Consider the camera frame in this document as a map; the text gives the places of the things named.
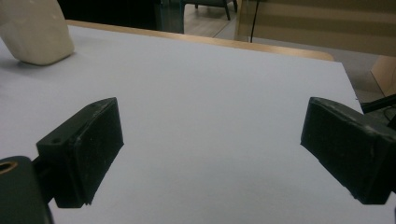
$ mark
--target white tabletop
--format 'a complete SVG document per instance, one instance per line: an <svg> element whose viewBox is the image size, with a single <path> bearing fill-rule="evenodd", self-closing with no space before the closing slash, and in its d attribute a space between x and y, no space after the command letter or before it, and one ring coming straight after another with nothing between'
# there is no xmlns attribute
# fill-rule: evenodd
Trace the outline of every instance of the white tabletop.
<svg viewBox="0 0 396 224"><path fill-rule="evenodd" d="M83 106L117 97L125 146L91 206L57 224L393 223L353 199L305 148L309 97L359 110L340 63L70 27L76 52L48 67L0 44L0 158Z"/></svg>

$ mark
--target chair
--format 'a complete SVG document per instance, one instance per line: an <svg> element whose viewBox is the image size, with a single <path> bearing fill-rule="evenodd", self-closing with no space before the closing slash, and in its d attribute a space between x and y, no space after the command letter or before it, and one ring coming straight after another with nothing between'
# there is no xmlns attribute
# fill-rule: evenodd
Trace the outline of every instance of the chair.
<svg viewBox="0 0 396 224"><path fill-rule="evenodd" d="M227 18L230 20L230 11L228 10L227 4L230 2L233 2L233 8L235 9L235 12L238 9L238 4L236 0L182 0L182 10L184 12L184 7L187 4L193 4L195 5L195 8L198 8L199 5L201 6L207 6L207 7L224 7L225 12L227 13Z"/></svg>

